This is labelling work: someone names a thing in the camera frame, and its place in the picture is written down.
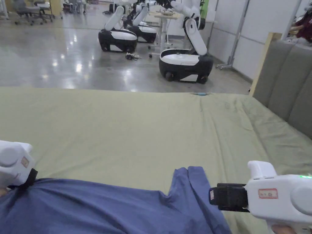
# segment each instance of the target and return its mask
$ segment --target chair wheel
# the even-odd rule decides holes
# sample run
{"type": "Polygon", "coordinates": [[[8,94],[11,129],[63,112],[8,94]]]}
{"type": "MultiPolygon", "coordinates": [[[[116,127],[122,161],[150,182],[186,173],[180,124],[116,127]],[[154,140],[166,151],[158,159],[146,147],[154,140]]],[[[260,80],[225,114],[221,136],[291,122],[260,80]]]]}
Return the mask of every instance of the chair wheel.
{"type": "Polygon", "coordinates": [[[208,76],[207,75],[204,75],[204,76],[201,76],[201,77],[198,77],[197,78],[197,82],[200,83],[200,84],[205,84],[208,80],[208,76]]]}
{"type": "Polygon", "coordinates": [[[165,79],[169,82],[173,81],[173,74],[171,72],[166,72],[165,79]]]}

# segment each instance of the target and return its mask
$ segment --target blue cloth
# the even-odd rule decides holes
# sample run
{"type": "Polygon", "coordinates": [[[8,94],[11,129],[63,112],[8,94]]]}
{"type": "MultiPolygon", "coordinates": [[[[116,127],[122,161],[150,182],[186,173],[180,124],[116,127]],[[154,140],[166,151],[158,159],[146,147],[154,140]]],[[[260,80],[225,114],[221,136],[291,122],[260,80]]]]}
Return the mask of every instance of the blue cloth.
{"type": "Polygon", "coordinates": [[[39,179],[25,191],[15,189],[0,198],[1,233],[230,233],[222,213],[209,204],[209,188],[202,167],[175,170],[168,195],[39,179]]]}

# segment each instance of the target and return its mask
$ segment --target metal pole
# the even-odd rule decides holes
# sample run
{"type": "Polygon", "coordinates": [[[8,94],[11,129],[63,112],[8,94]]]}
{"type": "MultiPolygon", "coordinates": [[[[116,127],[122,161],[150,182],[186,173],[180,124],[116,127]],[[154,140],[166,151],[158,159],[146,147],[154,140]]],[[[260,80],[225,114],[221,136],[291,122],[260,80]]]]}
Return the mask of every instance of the metal pole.
{"type": "Polygon", "coordinates": [[[243,8],[243,13],[241,15],[241,20],[239,22],[238,30],[237,30],[237,33],[236,33],[236,36],[235,36],[235,41],[234,41],[234,44],[233,44],[233,47],[232,47],[231,54],[230,54],[230,56],[229,56],[229,58],[227,60],[227,63],[226,64],[218,64],[216,66],[216,68],[220,68],[220,70],[222,70],[223,68],[232,68],[232,66],[233,66],[234,55],[235,55],[235,51],[236,51],[236,48],[237,48],[237,45],[238,45],[239,37],[241,36],[241,30],[243,29],[243,25],[244,25],[244,21],[245,21],[245,17],[246,17],[246,13],[247,13],[249,2],[250,2],[250,0],[246,0],[245,1],[245,5],[244,5],[244,8],[243,8]]]}
{"type": "Polygon", "coordinates": [[[3,12],[4,12],[4,15],[5,15],[5,18],[9,19],[9,15],[7,14],[7,7],[5,5],[5,1],[1,0],[1,3],[2,3],[2,8],[3,8],[3,12]]]}
{"type": "Polygon", "coordinates": [[[300,7],[301,2],[302,2],[302,0],[298,0],[298,1],[297,1],[297,4],[296,4],[296,6],[295,6],[295,8],[294,8],[294,11],[293,11],[293,13],[292,13],[292,15],[291,15],[291,18],[290,18],[290,20],[289,20],[289,23],[288,23],[288,25],[287,25],[287,28],[285,29],[285,32],[283,33],[283,35],[282,35],[282,37],[281,37],[281,40],[283,40],[283,41],[287,38],[287,35],[288,35],[289,30],[290,30],[290,28],[291,28],[291,26],[292,26],[292,24],[293,24],[293,22],[294,22],[294,18],[295,18],[296,14],[297,14],[297,11],[298,11],[298,9],[299,9],[299,7],[300,7]]]}
{"type": "MultiPolygon", "coordinates": [[[[219,0],[217,0],[217,4],[216,4],[216,8],[215,8],[216,14],[217,14],[218,3],[219,3],[219,0]]],[[[213,26],[214,26],[214,22],[213,22],[212,25],[211,25],[210,35],[209,35],[209,38],[208,38],[208,41],[207,41],[207,51],[209,51],[209,44],[210,44],[210,39],[211,39],[211,34],[212,34],[213,26]]]]}

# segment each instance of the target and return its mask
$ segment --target headboard panel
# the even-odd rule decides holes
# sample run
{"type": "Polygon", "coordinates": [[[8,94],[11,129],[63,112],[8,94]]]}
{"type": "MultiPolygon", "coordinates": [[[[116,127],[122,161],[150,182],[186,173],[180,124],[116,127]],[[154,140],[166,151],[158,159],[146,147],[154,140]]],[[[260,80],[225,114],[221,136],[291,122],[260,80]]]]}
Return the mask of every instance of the headboard panel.
{"type": "Polygon", "coordinates": [[[312,139],[312,47],[272,40],[252,95],[312,139]]]}

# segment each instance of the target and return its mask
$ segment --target bed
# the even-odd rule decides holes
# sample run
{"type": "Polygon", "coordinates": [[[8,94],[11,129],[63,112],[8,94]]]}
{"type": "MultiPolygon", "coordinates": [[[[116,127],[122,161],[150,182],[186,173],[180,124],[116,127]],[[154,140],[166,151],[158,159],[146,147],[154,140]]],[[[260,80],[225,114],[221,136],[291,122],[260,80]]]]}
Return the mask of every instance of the bed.
{"type": "MultiPolygon", "coordinates": [[[[2,87],[0,139],[33,145],[38,178],[164,193],[174,169],[188,166],[202,166],[211,186],[246,183],[250,160],[307,174],[311,57],[310,49],[272,40],[253,97],[2,87]],[[301,54],[310,58],[304,66],[301,54]],[[300,66],[296,79],[290,64],[300,66]]],[[[224,215],[233,233],[267,232],[250,214],[224,215]]]]}

